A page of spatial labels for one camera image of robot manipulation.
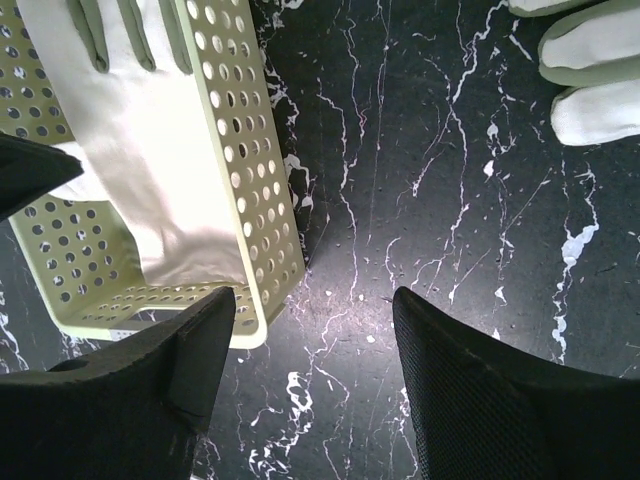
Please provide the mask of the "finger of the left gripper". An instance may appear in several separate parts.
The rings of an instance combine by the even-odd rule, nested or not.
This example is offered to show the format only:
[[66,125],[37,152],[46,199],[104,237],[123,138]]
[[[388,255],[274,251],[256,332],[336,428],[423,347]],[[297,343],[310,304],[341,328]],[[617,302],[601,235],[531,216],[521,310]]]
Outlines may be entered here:
[[1,134],[1,219],[83,173],[81,162],[58,148]]

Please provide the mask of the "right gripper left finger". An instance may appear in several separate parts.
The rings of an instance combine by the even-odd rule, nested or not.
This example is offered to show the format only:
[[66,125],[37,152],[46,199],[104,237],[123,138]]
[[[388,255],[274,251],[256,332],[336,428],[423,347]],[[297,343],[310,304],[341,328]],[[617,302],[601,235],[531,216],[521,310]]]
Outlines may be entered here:
[[4,479],[188,479],[236,314],[221,287],[48,371],[1,377]]

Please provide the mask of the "white grey glove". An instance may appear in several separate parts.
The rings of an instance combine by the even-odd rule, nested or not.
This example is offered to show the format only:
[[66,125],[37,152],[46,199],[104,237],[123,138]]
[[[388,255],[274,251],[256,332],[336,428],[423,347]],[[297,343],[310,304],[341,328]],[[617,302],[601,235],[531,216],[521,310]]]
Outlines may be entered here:
[[88,173],[150,285],[243,282],[243,262],[176,5],[22,1]]

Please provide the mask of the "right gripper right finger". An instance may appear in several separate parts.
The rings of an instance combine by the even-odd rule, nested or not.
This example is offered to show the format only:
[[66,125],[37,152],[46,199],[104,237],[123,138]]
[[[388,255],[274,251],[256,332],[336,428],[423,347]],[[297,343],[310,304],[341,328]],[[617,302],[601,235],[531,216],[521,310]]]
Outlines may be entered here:
[[639,383],[518,350],[408,288],[394,331],[425,479],[635,479]]

